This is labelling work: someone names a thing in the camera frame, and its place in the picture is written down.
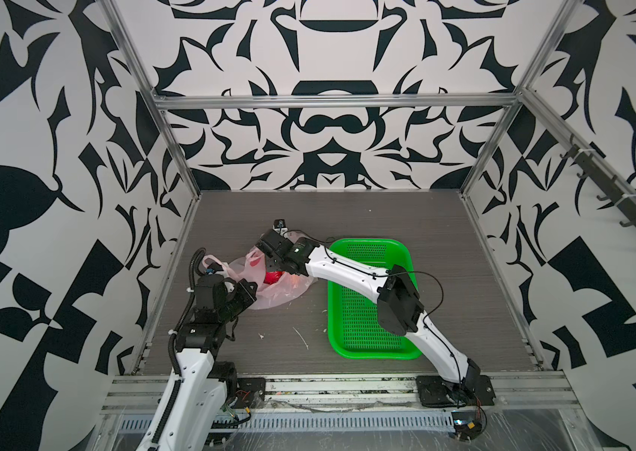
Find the red fruit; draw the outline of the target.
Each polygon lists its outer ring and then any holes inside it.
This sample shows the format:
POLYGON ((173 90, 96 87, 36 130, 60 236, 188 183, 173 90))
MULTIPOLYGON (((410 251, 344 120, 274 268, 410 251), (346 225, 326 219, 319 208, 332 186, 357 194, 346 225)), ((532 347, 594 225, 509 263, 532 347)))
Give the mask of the red fruit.
POLYGON ((282 278, 283 275, 284 275, 284 272, 282 271, 267 272, 263 278, 263 283, 265 283, 265 285, 272 286, 278 283, 278 281, 280 280, 280 278, 282 278))

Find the pink plastic bag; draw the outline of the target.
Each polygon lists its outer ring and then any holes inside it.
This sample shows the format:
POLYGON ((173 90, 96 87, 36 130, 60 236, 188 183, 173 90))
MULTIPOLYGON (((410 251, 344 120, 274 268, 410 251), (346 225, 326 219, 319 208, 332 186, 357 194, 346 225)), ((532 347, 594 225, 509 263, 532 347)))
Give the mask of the pink plastic bag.
POLYGON ((252 310, 265 310, 283 306, 296 300, 315 283, 316 279, 302 274, 289 274, 282 270, 270 268, 265 254, 253 246, 244 257, 227 263, 213 255, 201 261, 205 268, 218 265, 217 272, 235 281, 246 281, 257 284, 256 301, 250 306, 252 310))

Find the green plastic basket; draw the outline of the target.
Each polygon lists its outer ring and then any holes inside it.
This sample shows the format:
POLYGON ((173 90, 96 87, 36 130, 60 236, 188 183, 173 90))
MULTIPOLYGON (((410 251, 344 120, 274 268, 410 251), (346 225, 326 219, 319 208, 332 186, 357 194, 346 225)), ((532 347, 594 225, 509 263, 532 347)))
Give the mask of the green plastic basket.
MULTIPOLYGON (((341 239, 329 250, 369 266, 411 271, 408 248, 389 239, 341 239)), ((327 286, 327 336, 338 355, 352 360, 415 360, 421 351, 406 337, 387 332, 378 322, 370 299, 337 283, 327 286)))

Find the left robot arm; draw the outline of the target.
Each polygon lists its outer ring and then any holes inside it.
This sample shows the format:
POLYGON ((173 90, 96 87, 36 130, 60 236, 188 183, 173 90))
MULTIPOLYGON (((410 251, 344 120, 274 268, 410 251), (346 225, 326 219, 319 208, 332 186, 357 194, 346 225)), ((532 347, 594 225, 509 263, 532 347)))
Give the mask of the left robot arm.
POLYGON ((227 325, 255 303, 257 287, 221 274, 190 277, 186 308, 169 332, 169 383, 139 450, 203 449, 237 390, 235 364, 218 361, 227 325))

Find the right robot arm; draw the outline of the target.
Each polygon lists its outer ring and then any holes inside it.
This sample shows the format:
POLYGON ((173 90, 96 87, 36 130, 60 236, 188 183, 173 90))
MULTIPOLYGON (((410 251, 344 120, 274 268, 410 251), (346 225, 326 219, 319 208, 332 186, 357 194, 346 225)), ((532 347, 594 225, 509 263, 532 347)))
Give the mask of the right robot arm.
POLYGON ((479 366, 439 332, 420 302, 411 271, 399 265, 372 267, 335 254, 312 238, 292 242, 273 229, 261 236, 257 248, 278 270, 323 279, 366 297, 377 307, 380 326, 406 337, 432 363, 450 403, 479 406, 479 366))

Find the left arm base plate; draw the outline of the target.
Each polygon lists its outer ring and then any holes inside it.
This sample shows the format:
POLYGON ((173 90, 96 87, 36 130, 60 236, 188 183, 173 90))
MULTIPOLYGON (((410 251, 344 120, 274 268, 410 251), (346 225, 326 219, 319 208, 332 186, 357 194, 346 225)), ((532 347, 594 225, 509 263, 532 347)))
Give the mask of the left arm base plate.
POLYGON ((231 409, 253 409, 264 402, 266 393, 265 378, 238 378, 227 382, 228 397, 226 405, 231 409))

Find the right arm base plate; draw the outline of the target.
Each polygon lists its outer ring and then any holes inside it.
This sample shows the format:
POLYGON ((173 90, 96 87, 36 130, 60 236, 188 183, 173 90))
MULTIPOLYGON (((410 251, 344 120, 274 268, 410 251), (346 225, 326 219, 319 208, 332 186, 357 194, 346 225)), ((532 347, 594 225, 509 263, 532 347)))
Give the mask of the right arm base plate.
POLYGON ((496 392, 491 379, 479 375, 469 388, 449 383, 439 376, 420 375, 415 378, 418 399, 426 408, 462 408, 469 406, 494 406, 496 392))

